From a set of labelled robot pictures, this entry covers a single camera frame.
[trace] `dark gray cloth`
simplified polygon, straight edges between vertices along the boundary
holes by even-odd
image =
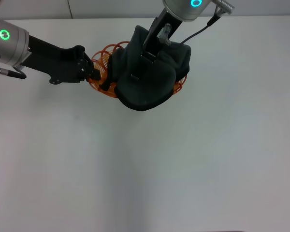
[[[103,87],[117,82],[115,93],[127,107],[144,111],[168,100],[175,82],[189,72],[191,48],[184,44],[164,45],[152,65],[141,71],[137,80],[131,74],[138,68],[148,30],[137,26],[124,49],[116,50],[109,60],[108,79]]]
[[[125,72],[132,72],[138,64],[143,43],[148,35],[148,30],[136,26],[130,43],[124,49],[118,49],[113,57],[113,82],[118,81]],[[185,44],[172,42],[170,46],[164,45],[158,54],[158,59],[169,64],[175,69],[176,76],[189,67],[191,48]]]

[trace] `metal connector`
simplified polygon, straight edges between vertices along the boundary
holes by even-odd
[[[228,3],[225,0],[212,0],[212,2],[214,4],[217,5],[217,7],[220,8],[219,11],[217,11],[217,14],[224,14],[224,13],[228,13],[229,15],[232,14],[233,10],[234,10],[234,6],[232,6],[230,3]]]
[[[162,44],[170,45],[169,34],[171,32],[172,26],[171,24],[167,23],[164,25],[162,29],[161,35],[159,36],[159,42]]]

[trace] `orange mesh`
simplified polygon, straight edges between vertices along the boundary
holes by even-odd
[[[91,78],[88,78],[88,82],[91,85],[91,87],[93,87],[95,90],[97,90],[97,91],[99,91],[99,92],[101,92],[109,97],[117,98],[116,94],[114,93],[116,83],[111,83],[111,86],[108,89],[108,91],[103,91],[100,88],[100,85],[102,85],[107,78],[107,62],[108,62],[109,57],[116,51],[116,49],[123,48],[121,46],[122,44],[128,44],[128,43],[129,43],[129,41],[123,41],[123,42],[120,42],[118,44],[110,44],[110,45],[106,46],[102,51],[97,52],[91,58],[92,62],[94,63],[94,68],[98,69],[100,71],[100,74],[101,74],[100,81],[96,81],[96,80],[92,80]],[[173,95],[178,93],[182,89],[183,84],[186,82],[186,80],[187,80],[187,76],[185,76],[185,78],[183,78],[179,82],[175,83]]]

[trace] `white table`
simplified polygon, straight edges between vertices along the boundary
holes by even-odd
[[[91,56],[152,21],[11,22]],[[290,231],[290,16],[225,17],[189,44],[183,90],[143,113],[1,76],[0,232]]]

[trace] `green led ring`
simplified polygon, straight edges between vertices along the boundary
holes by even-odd
[[[3,39],[3,40],[8,40],[10,38],[10,34],[7,30],[1,30],[0,31],[0,37]]]

